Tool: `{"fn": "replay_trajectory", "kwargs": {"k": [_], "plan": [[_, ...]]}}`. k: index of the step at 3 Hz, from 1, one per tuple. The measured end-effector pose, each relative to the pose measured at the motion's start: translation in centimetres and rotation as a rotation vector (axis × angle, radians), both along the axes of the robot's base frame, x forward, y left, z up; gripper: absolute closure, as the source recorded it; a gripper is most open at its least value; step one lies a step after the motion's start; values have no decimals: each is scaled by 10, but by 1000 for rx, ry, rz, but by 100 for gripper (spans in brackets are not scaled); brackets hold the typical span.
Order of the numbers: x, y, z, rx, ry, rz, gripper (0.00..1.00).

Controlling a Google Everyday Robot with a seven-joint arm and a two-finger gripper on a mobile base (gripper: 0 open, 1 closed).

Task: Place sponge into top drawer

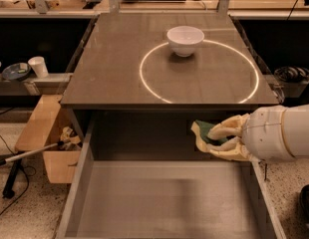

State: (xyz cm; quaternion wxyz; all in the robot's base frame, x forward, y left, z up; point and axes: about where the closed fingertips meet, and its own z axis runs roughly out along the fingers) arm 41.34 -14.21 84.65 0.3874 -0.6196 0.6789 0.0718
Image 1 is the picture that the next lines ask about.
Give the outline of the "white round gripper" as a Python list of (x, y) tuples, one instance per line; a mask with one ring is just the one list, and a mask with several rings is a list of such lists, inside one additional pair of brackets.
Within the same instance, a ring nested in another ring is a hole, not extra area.
[(292, 161), (295, 156), (285, 142), (285, 123), (294, 108), (262, 107), (252, 114), (233, 116), (215, 125), (207, 134), (212, 140), (235, 136), (216, 146), (208, 143), (206, 151), (230, 161), (251, 161), (253, 156), (266, 162)]

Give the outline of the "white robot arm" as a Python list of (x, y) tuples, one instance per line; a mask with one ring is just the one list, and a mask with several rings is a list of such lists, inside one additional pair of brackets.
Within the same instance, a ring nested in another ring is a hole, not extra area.
[(262, 107), (215, 125), (212, 140), (232, 136), (220, 146), (208, 143), (205, 151), (226, 160), (266, 162), (309, 158), (309, 105)]

